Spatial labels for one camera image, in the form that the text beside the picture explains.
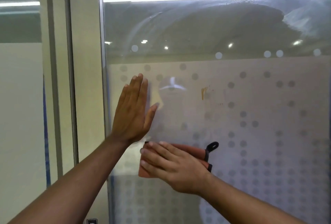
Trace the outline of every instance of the glass panel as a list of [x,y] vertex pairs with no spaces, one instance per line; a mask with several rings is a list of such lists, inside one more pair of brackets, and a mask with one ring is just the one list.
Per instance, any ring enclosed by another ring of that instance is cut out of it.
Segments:
[[50,183],[41,48],[39,0],[0,0],[1,223]]
[[[104,0],[104,21],[111,117],[141,72],[160,103],[146,139],[218,141],[213,174],[329,222],[331,0]],[[204,200],[139,178],[142,143],[109,180],[115,223],[227,223]]]

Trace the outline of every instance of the hand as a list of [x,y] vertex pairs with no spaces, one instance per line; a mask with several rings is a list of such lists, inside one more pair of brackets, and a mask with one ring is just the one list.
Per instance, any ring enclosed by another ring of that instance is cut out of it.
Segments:
[[147,172],[164,180],[177,192],[201,194],[204,182],[211,173],[196,158],[169,143],[148,144],[159,155],[147,149],[140,150],[143,158],[147,160],[141,161]]
[[130,85],[123,87],[115,111],[112,133],[110,136],[128,144],[141,140],[151,128],[157,109],[150,107],[145,115],[148,80],[140,73],[133,76]]

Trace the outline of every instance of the folded microfiber cloth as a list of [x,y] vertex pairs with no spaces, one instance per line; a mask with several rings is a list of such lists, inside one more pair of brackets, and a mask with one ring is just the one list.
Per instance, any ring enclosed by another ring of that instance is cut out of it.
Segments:
[[[149,151],[152,151],[154,153],[157,153],[154,149],[149,147],[149,145],[147,145],[147,143],[148,142],[145,142],[143,148],[148,149]],[[201,149],[201,148],[192,147],[192,146],[188,146],[188,145],[180,145],[180,144],[172,144],[172,145],[182,151],[189,153],[193,157],[197,158],[209,172],[212,171],[213,165],[208,163],[209,153],[211,151],[214,151],[216,148],[218,148],[218,142],[210,143],[206,147],[206,149]],[[149,172],[147,172],[141,165],[139,166],[138,176],[142,177],[142,178],[155,178],[155,177],[151,176],[151,174],[149,174]]]

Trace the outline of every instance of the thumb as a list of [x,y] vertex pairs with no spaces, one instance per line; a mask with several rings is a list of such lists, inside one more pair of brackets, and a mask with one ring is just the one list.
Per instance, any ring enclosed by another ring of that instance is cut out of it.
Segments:
[[145,123],[144,123],[144,132],[148,132],[149,129],[151,128],[154,116],[155,116],[155,112],[158,109],[157,105],[152,105],[147,112],[147,115],[145,117]]

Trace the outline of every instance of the person's right arm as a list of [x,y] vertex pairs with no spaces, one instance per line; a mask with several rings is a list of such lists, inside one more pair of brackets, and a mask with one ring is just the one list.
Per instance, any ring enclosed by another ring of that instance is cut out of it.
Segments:
[[196,194],[209,202],[231,224],[303,224],[299,219],[254,198],[207,171],[193,156],[176,147],[149,142],[158,154],[147,149],[141,165],[153,176],[181,193]]

